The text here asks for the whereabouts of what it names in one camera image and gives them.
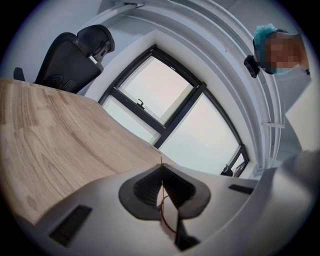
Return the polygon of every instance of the chair backrest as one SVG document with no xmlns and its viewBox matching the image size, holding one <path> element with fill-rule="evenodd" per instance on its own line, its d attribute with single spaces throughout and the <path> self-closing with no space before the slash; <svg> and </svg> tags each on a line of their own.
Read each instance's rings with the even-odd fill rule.
<svg viewBox="0 0 320 256">
<path fill-rule="evenodd" d="M 74 34 L 62 33 L 50 46 L 35 83 L 77 93 L 103 71 L 90 56 L 91 51 Z"/>
<path fill-rule="evenodd" d="M 77 93 L 101 74 L 103 57 L 115 50 L 115 42 L 103 25 L 60 34 L 50 46 L 36 84 Z"/>
</svg>

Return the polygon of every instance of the black window frame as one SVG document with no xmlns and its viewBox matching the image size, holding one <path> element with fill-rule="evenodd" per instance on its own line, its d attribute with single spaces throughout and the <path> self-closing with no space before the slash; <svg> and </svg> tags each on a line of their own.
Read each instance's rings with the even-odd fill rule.
<svg viewBox="0 0 320 256">
<path fill-rule="evenodd" d="M 138 104 L 132 101 L 129 97 L 123 94 L 118 88 L 123 84 L 123 82 L 138 68 L 142 63 L 144 63 L 149 57 L 154 57 L 161 61 L 169 68 L 174 70 L 177 74 L 183 77 L 193 88 L 191 92 L 186 96 L 182 103 L 173 112 L 171 117 L 165 122 L 165 124 L 160 123 L 153 116 L 144 110 L 142 104 Z M 152 127 L 155 131 L 160 134 L 160 137 L 154 143 L 154 147 L 159 149 L 160 146 L 166 141 L 170 134 L 175 130 L 178 124 L 183 120 L 188 111 L 196 103 L 198 98 L 204 93 L 204 95 L 212 102 L 215 108 L 219 111 L 223 119 L 226 121 L 227 125 L 231 129 L 234 137 L 236 138 L 239 147 L 232 157 L 228 166 L 232 168 L 237 161 L 238 157 L 242 155 L 244 163 L 237 168 L 237 171 L 233 174 L 234 177 L 239 177 L 243 170 L 246 168 L 249 158 L 246 152 L 246 147 L 242 143 L 242 140 L 231 122 L 229 116 L 213 96 L 213 94 L 207 89 L 205 82 L 201 82 L 192 72 L 190 72 L 185 66 L 183 66 L 176 59 L 171 57 L 169 54 L 159 49 L 156 44 L 148 48 L 142 54 L 140 54 L 134 61 L 132 61 L 110 84 L 110 86 L 103 93 L 102 97 L 99 99 L 98 103 L 102 105 L 107 98 L 111 95 L 116 98 L 121 104 L 128 108 L 132 113 L 138 116 L 146 124 Z"/>
</svg>

